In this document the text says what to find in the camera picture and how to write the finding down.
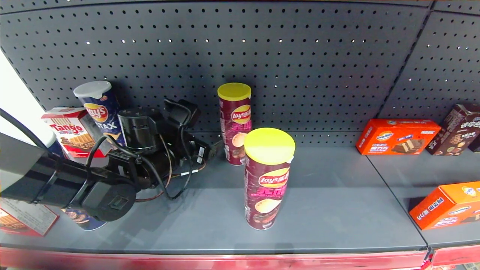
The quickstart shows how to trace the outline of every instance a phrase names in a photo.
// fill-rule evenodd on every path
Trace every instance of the box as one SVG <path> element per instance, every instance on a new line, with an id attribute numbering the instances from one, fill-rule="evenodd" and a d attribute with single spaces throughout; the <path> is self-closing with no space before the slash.
<path id="1" fill-rule="evenodd" d="M 410 216 L 422 230 L 470 222 L 480 226 L 480 181 L 441 185 Z"/>
<path id="2" fill-rule="evenodd" d="M 458 156 L 480 134 L 480 106 L 456 104 L 440 126 L 427 151 L 436 156 Z"/>
<path id="3" fill-rule="evenodd" d="M 6 233 L 45 236 L 58 217 L 41 204 L 0 199 L 0 230 Z"/>
<path id="4" fill-rule="evenodd" d="M 63 150 L 73 158 L 88 157 L 102 136 L 85 108 L 53 108 L 42 116 L 42 120 L 55 132 Z M 103 143 L 94 157 L 103 158 L 110 150 L 111 146 Z"/>
<path id="5" fill-rule="evenodd" d="M 480 135 L 477 136 L 475 140 L 468 146 L 470 150 L 476 153 L 480 153 Z"/>
<path id="6" fill-rule="evenodd" d="M 431 120 L 371 119 L 357 149 L 362 155 L 418 155 L 439 130 Z"/>

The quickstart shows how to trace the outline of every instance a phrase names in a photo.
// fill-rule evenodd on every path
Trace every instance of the metal shelf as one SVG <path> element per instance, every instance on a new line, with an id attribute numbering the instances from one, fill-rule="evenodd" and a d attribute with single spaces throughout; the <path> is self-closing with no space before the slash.
<path id="1" fill-rule="evenodd" d="M 379 174 L 399 199 L 405 210 L 412 198 L 423 198 L 438 185 L 478 181 L 480 155 L 466 150 L 457 157 L 432 156 L 424 151 L 418 156 L 368 156 Z M 480 245 L 480 224 L 421 231 L 432 248 Z"/>
<path id="2" fill-rule="evenodd" d="M 352 147 L 299 147 L 274 226 L 244 218 L 243 167 L 218 158 L 189 191 L 138 203 L 122 219 L 84 232 L 62 215 L 45 238 L 2 234 L 3 247 L 81 253 L 305 254 L 415 251 L 426 246 L 365 156 Z"/>

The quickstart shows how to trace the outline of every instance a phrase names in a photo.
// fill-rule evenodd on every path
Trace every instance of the cookie image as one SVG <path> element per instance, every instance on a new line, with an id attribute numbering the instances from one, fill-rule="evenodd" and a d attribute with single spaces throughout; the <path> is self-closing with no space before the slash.
<path id="1" fill-rule="evenodd" d="M 457 134 L 450 139 L 450 143 L 456 145 L 456 144 L 460 143 L 462 140 L 463 140 L 462 135 Z"/>
<path id="2" fill-rule="evenodd" d="M 257 202 L 255 204 L 255 209 L 262 214 L 270 213 L 275 209 L 282 200 L 274 200 L 274 199 L 265 199 Z"/>
<path id="3" fill-rule="evenodd" d="M 233 139 L 232 139 L 233 146 L 235 147 L 243 146 L 243 142 L 245 141 L 246 135 L 247 135 L 246 133 L 238 133 L 237 135 L 233 136 Z"/>

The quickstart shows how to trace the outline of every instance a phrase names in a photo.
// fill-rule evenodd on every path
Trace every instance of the lay's stax can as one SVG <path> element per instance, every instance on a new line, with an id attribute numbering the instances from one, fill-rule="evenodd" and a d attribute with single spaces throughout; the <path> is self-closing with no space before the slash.
<path id="1" fill-rule="evenodd" d="M 78 86 L 73 90 L 73 94 L 82 101 L 103 135 L 110 135 L 120 145 L 125 146 L 117 116 L 120 106 L 110 89 L 112 89 L 110 82 L 94 81 Z"/>
<path id="2" fill-rule="evenodd" d="M 229 83 L 218 88 L 220 125 L 225 154 L 232 165 L 245 164 L 243 141 L 252 130 L 250 98 L 252 89 L 245 84 Z"/>
<path id="3" fill-rule="evenodd" d="M 273 226 L 287 188 L 295 142 L 286 132 L 259 128 L 245 137 L 245 218 L 254 229 Z"/>

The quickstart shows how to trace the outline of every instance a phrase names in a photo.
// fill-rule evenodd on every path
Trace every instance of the purple chip can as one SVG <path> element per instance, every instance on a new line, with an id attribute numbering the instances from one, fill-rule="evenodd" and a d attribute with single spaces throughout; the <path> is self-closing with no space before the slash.
<path id="1" fill-rule="evenodd" d="M 82 101 L 88 114 L 95 120 L 103 135 L 110 135 L 125 146 L 118 113 L 120 105 L 107 81 L 94 81 L 82 84 L 73 90 L 73 94 Z"/>
<path id="2" fill-rule="evenodd" d="M 78 209 L 62 209 L 80 228 L 85 231 L 96 230 L 106 224 L 89 216 L 85 211 Z"/>

